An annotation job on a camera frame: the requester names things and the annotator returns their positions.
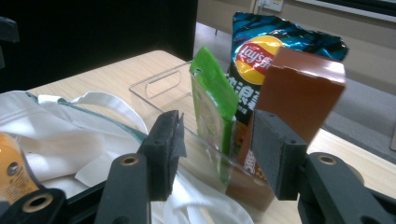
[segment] green snack package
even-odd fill
[[[205,47],[191,62],[192,95],[198,135],[223,154],[229,156],[234,115],[238,95],[224,75],[218,61]],[[220,161],[221,179],[228,181],[225,161]]]

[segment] floor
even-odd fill
[[[224,72],[228,70],[231,61],[231,43],[230,34],[216,31],[201,23],[196,24],[194,55],[201,47],[207,47],[219,61]]]

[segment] wall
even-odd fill
[[[197,21],[230,34],[236,11],[253,12],[254,0],[198,0]]]
[[[204,13],[207,11],[214,13],[214,10],[218,11],[216,15]],[[198,20],[200,15],[202,17],[205,14],[205,20],[210,22],[203,22],[204,24],[230,33],[232,20],[229,19],[229,15],[233,15],[237,10],[248,11],[246,7],[237,5],[221,7],[219,1],[199,0]],[[285,0],[280,13],[261,10],[260,14],[277,15],[299,23],[306,29],[343,37],[350,48],[344,61],[347,76],[396,95],[395,22],[367,18],[295,0]]]

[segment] lay's logo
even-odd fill
[[[241,77],[252,84],[261,85],[282,41],[271,35],[262,35],[245,42],[235,57]]]

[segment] black cabinet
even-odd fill
[[[28,90],[162,49],[190,60],[197,0],[0,0],[20,42],[0,41],[0,92]]]

